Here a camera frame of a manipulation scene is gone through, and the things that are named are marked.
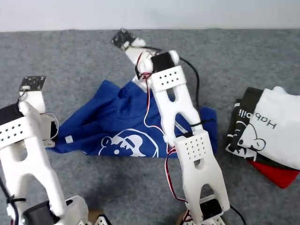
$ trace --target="white t-shirt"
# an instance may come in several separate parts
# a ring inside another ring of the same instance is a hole
[[[299,170],[300,96],[265,89],[238,145]]]

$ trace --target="gray carpet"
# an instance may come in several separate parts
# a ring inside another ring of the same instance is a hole
[[[229,123],[236,98],[246,87],[282,86],[300,95],[300,30],[136,30],[149,45],[176,49],[200,72],[202,105],[218,112],[219,141]],[[60,122],[86,103],[100,83],[123,86],[133,77],[124,53],[110,44],[115,31],[55,31],[0,34],[0,106],[16,101],[24,76],[46,75],[44,91],[49,112]],[[195,77],[183,66],[194,98]],[[172,225],[184,205],[168,188],[164,160],[159,158],[88,157],[81,152],[49,152],[66,198],[81,195],[91,209],[103,208],[114,225]],[[223,170],[231,203],[249,225],[298,224],[300,179],[288,189],[268,181],[243,159],[224,151],[217,160]],[[183,195],[177,160],[170,160],[176,192]],[[30,204],[46,200],[34,179],[28,190]],[[232,211],[225,217],[241,225]],[[9,224],[0,194],[1,224]]]

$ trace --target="white plastic bracket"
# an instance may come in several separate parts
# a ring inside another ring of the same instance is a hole
[[[10,195],[24,198],[28,175],[33,175],[46,189],[51,208],[56,216],[62,216],[66,202],[55,171],[51,168],[39,129],[38,112],[26,102],[20,102],[24,117],[0,126],[0,160]],[[26,202],[15,203],[19,217],[27,209]],[[11,205],[8,214],[15,219]]]
[[[208,132],[199,124],[200,117],[193,107],[181,66],[154,73],[150,80],[166,140],[171,146],[175,146],[182,168],[183,190],[188,202],[186,207],[190,210],[194,224],[200,225],[203,222],[200,202],[209,200],[200,200],[201,189],[205,184],[213,189],[222,213],[230,208],[221,168],[213,155]],[[173,102],[167,94],[170,88],[175,94]],[[199,124],[192,127],[193,136],[176,138],[174,125],[178,113],[189,124]]]
[[[153,95],[161,115],[161,125],[165,132],[166,140],[171,146],[174,146],[174,140],[176,138],[174,133],[176,114],[181,113],[189,124],[200,123],[199,114],[193,107],[186,86],[186,79],[182,67],[177,66],[154,73],[150,77],[150,80]],[[168,97],[167,89],[170,88],[173,88],[175,94],[174,102],[170,101]],[[201,129],[202,125],[192,128],[193,132]]]
[[[67,201],[72,203],[66,207],[65,213],[60,217],[59,222],[54,225],[93,225],[88,222],[88,206],[80,196],[74,196]]]

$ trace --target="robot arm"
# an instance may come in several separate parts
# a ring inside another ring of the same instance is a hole
[[[127,31],[121,30],[112,42],[115,45],[114,40],[122,40],[125,43],[129,39],[128,36]],[[199,114],[193,107],[184,72],[182,67],[178,66],[179,56],[175,51],[154,54],[152,49],[144,48],[143,41],[137,40],[142,43],[140,47],[126,45],[121,49],[135,64],[137,74],[133,82],[143,90],[146,85],[144,85],[145,81],[140,79],[140,75],[151,74],[146,82],[149,80],[161,115],[165,140],[176,149],[178,154],[183,190],[187,200],[186,207],[190,211],[193,224],[215,224],[216,221],[222,224],[220,216],[230,208],[224,178],[213,155],[208,132],[203,130]],[[142,58],[143,52],[152,52],[152,54]],[[170,101],[168,89],[173,89],[174,101]],[[178,113],[181,113],[191,125],[191,136],[175,136],[175,116]],[[201,189],[205,184],[213,189],[214,195],[200,199]]]
[[[9,195],[7,213],[14,225],[91,225],[84,199],[75,196],[65,200],[47,157],[43,140],[50,139],[52,121],[43,114],[44,82],[44,76],[25,77],[17,103],[0,109],[0,160]],[[30,175],[44,186],[49,201],[28,208],[25,197]]]

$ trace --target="blue fabric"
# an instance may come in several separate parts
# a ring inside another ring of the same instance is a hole
[[[147,128],[143,123],[147,95],[133,82],[119,88],[110,81],[103,81],[95,96],[75,112],[59,129],[55,147],[57,153],[82,150],[87,155],[166,157],[166,143],[156,128]],[[217,115],[213,109],[200,109],[203,120],[215,121],[204,124],[210,134],[214,152],[217,143]],[[187,131],[188,122],[177,115],[176,121]],[[160,115],[151,93],[148,125],[160,126]],[[175,135],[182,132],[176,127]],[[73,142],[67,143],[71,136]]]

